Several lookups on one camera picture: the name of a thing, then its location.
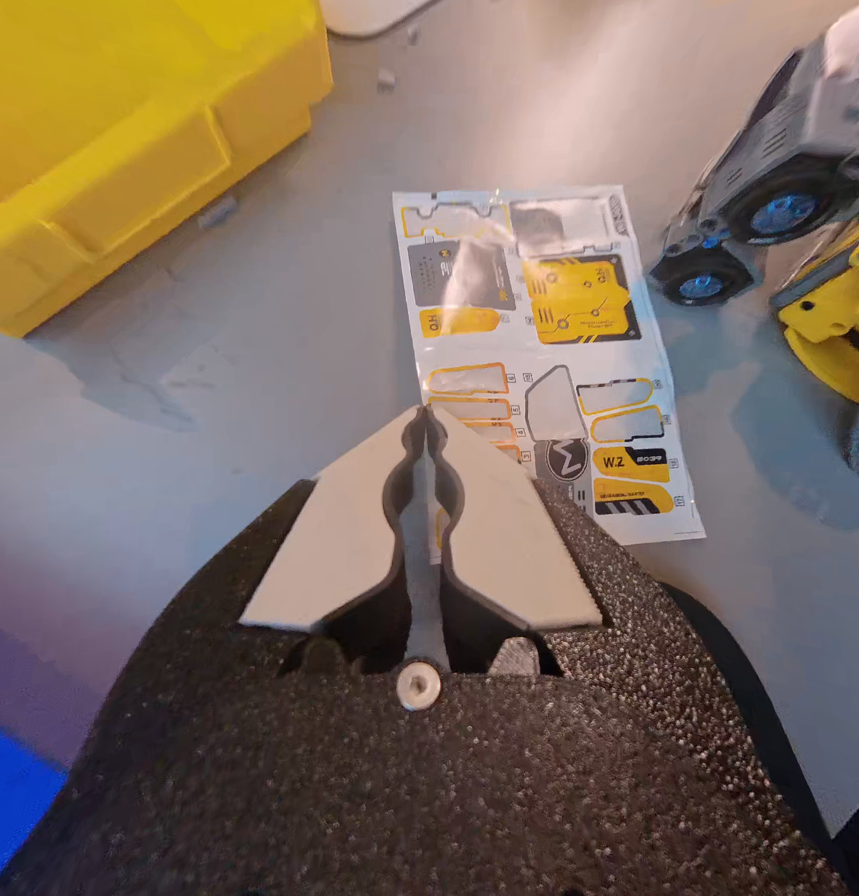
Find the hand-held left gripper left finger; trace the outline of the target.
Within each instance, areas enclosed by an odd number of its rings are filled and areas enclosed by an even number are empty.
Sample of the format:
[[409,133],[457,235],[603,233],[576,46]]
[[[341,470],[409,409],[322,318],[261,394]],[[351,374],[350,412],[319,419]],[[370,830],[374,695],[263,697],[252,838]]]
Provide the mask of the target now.
[[425,412],[406,410],[317,475],[240,624],[323,637],[365,666],[401,663],[412,625],[401,514]]

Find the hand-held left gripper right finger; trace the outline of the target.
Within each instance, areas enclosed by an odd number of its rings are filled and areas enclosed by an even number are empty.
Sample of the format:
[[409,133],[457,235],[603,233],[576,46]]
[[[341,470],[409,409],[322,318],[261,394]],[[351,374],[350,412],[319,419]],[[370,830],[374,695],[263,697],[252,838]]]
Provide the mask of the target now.
[[452,670],[519,663],[560,670],[546,635],[603,625],[603,612],[538,490],[517,462],[446,410],[427,408],[440,538],[439,605]]

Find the white sticker sheet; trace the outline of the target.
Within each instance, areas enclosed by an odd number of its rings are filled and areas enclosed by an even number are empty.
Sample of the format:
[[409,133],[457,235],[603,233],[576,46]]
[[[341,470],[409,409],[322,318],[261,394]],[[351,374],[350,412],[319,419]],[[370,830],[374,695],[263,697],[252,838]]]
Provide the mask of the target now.
[[396,192],[424,402],[623,546],[705,539],[620,185]]

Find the blue storage bin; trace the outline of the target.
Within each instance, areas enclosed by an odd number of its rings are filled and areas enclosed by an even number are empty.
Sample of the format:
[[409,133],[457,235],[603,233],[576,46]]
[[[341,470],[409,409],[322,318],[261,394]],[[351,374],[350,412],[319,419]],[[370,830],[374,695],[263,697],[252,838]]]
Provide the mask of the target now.
[[66,769],[0,730],[0,872],[48,811]]

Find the yellow plastic storage bin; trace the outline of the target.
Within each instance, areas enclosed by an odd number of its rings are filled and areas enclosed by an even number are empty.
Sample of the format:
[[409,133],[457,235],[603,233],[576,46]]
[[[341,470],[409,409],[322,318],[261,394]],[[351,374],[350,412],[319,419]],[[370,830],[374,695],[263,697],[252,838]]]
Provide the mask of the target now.
[[318,2],[0,2],[0,333],[298,140],[332,86]]

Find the grey robot model head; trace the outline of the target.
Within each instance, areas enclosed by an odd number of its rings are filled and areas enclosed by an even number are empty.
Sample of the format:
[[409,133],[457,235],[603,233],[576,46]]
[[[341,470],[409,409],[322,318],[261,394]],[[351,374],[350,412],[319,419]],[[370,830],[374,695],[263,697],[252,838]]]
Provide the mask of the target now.
[[722,305],[774,245],[859,211],[859,6],[795,49],[671,219],[648,276],[671,303]]

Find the white book stand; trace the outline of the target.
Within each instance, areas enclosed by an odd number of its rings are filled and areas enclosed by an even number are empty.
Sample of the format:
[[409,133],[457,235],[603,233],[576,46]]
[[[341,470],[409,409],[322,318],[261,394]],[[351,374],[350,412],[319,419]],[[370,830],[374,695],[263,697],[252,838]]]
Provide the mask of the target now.
[[408,21],[435,1],[319,1],[327,30],[345,39],[370,39]]

